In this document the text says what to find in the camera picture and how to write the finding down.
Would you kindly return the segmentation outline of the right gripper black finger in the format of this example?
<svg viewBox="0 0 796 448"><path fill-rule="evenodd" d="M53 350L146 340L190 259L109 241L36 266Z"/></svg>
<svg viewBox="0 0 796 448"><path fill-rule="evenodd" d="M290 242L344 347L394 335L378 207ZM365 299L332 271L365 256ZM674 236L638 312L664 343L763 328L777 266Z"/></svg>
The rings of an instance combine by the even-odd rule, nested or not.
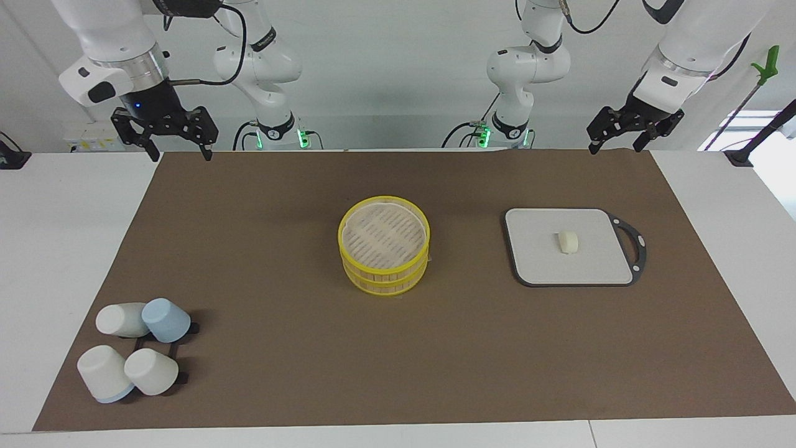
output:
<svg viewBox="0 0 796 448"><path fill-rule="evenodd" d="M114 110L112 125L123 144L142 148L152 162L159 162L160 151L151 139L152 130L147 120L133 117L128 110Z"/></svg>
<svg viewBox="0 0 796 448"><path fill-rule="evenodd" d="M217 142L219 134L210 112L205 107L197 107L190 112L190 138L199 147L203 159L211 161L211 146Z"/></svg>

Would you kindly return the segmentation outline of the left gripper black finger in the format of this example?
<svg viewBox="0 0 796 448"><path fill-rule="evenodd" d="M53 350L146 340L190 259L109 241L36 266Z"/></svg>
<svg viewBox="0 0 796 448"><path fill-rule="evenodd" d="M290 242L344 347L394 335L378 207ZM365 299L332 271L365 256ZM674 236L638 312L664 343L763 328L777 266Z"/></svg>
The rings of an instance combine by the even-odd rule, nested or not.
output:
<svg viewBox="0 0 796 448"><path fill-rule="evenodd" d="M590 144L589 153L596 155L608 140L622 136L625 133L624 118L625 110L614 110L612 107L603 107L597 112L594 119L588 125L588 136Z"/></svg>
<svg viewBox="0 0 796 448"><path fill-rule="evenodd" d="M669 136L674 129L679 125L680 120L685 116L684 111L677 111L675 114L660 120L657 124L649 121L645 123L645 128L633 142L633 148L636 152L644 151L646 146L657 138L665 138Z"/></svg>

